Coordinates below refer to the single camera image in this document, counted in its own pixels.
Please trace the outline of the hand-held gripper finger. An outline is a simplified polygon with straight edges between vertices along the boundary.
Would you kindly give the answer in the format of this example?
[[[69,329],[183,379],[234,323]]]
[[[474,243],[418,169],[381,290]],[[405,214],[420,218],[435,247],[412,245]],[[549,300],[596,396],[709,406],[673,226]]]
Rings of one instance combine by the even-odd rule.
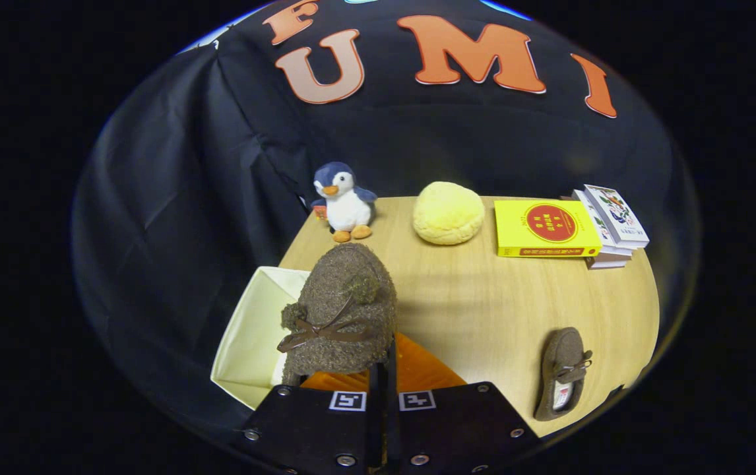
[[[276,385],[238,431],[238,449],[276,474],[372,474],[384,463],[386,369],[365,391]]]
[[[543,442],[490,381],[398,392],[388,364],[385,474],[497,474]]]

